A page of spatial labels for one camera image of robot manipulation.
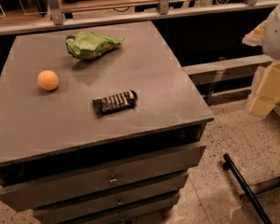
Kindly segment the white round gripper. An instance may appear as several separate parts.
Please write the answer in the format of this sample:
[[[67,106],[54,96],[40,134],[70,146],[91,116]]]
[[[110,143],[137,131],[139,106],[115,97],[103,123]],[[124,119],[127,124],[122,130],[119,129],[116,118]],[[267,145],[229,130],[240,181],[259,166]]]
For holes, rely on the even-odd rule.
[[[264,54],[280,60],[280,3],[266,21],[260,23],[243,38],[248,46],[262,45]],[[255,72],[251,94],[247,100],[247,112],[264,119],[280,102],[280,61],[269,66],[259,66]]]

